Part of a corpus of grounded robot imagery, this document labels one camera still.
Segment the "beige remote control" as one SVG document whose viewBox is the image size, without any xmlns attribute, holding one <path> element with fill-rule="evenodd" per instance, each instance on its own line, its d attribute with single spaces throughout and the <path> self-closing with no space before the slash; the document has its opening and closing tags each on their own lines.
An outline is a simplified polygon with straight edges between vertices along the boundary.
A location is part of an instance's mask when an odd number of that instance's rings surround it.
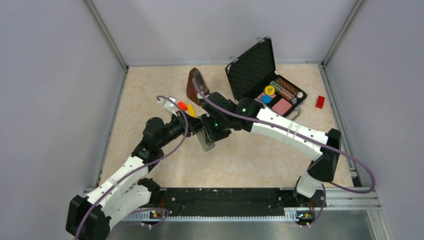
<svg viewBox="0 0 424 240">
<path fill-rule="evenodd" d="M 216 146 L 214 142 L 207 143 L 207 135 L 204 129 L 197 132 L 196 136 L 204 152 L 208 152 Z"/>
</svg>

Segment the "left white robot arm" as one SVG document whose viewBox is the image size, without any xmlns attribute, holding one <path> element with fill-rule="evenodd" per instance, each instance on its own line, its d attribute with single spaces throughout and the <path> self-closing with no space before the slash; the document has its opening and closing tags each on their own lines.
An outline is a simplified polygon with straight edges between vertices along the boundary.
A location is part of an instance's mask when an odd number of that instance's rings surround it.
<svg viewBox="0 0 424 240">
<path fill-rule="evenodd" d="M 178 137 L 190 137 L 201 129 L 202 121 L 180 111 L 165 123 L 150 118 L 141 142 L 122 166 L 105 182 L 85 196 L 76 195 L 69 203 L 65 229 L 77 240 L 105 240 L 114 226 L 141 206 L 154 207 L 160 193 L 151 180 L 136 182 L 164 159 L 162 148 Z"/>
</svg>

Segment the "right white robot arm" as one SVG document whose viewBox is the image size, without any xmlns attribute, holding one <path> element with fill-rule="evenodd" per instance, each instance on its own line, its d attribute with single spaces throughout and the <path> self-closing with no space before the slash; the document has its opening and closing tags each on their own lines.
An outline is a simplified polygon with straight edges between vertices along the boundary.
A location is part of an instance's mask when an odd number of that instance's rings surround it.
<svg viewBox="0 0 424 240">
<path fill-rule="evenodd" d="M 341 132 L 314 130 L 273 112 L 259 102 L 244 98 L 238 104 L 220 93 L 197 94 L 202 108 L 229 128 L 269 137 L 293 147 L 311 159 L 295 185 L 293 200 L 307 206 L 323 183 L 334 180 L 341 152 Z"/>
</svg>

